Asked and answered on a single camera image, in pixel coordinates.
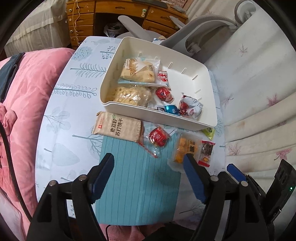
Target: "white tray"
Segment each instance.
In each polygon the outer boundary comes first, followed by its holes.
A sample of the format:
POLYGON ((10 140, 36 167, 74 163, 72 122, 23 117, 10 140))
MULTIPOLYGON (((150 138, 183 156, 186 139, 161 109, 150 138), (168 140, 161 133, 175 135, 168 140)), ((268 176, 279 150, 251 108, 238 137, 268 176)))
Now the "white tray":
POLYGON ((122 39, 108 67, 100 88, 100 98, 106 111, 158 124, 197 131, 217 125, 217 113, 209 72, 202 63, 175 50, 132 37, 122 39), (108 90, 117 84, 125 60, 132 57, 160 59, 159 70, 168 72, 172 104, 179 106, 182 92, 203 103, 198 120, 176 116, 145 107, 106 102, 108 90))

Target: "drawer knob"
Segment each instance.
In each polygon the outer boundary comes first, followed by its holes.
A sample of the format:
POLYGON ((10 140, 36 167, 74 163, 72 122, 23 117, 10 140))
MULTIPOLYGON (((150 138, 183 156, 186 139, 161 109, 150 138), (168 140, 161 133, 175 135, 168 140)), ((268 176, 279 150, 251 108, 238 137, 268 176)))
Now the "drawer knob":
POLYGON ((144 17, 145 17, 145 13, 146 13, 146 9, 143 9, 143 10, 142 10, 142 15, 141 15, 141 17, 144 18, 144 17))

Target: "red snack package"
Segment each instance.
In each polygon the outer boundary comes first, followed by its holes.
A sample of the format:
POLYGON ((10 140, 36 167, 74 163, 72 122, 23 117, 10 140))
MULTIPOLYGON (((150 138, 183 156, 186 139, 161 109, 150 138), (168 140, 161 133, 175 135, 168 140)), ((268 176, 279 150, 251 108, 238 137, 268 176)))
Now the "red snack package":
POLYGON ((198 164, 200 166, 209 167, 210 166, 210 160, 211 160, 211 154, 215 143, 210 141, 202 141, 202 149, 200 152, 200 157, 198 160, 198 164))
POLYGON ((155 91, 155 94, 161 101, 167 102, 169 104, 174 101, 172 94, 170 93, 169 89, 166 87, 158 87, 155 91))
POLYGON ((160 126, 151 131, 148 136, 150 142, 159 147, 163 147, 169 137, 169 134, 166 133, 160 126))
POLYGON ((165 82, 165 85, 168 87, 168 89, 170 90, 170 85, 168 83, 168 73, 166 71, 158 71, 158 78, 165 82))

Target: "blue placemat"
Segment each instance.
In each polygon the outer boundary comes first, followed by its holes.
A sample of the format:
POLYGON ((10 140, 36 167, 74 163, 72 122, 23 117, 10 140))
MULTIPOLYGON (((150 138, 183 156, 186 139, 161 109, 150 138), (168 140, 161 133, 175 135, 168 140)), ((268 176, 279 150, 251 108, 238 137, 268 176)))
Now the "blue placemat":
POLYGON ((108 152, 114 170, 101 199, 96 201, 99 223, 146 225, 173 220, 180 176, 167 165, 177 135, 153 158, 139 144, 104 137, 101 159, 108 152))

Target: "pink blanket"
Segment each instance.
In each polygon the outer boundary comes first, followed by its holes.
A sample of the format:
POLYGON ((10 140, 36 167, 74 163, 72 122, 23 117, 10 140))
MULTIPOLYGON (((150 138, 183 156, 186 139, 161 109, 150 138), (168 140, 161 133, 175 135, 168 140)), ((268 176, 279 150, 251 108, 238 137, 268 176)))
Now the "pink blanket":
MULTIPOLYGON (((26 53, 0 106, 0 121, 10 134, 13 166, 21 194, 33 215, 36 206, 35 156, 43 114, 51 92, 74 50, 48 49, 26 53)), ((0 68, 9 59, 0 62, 0 68)), ((7 167, 4 145, 0 146, 0 187, 12 204, 22 213, 23 231, 27 233, 29 221, 18 202, 7 167)))

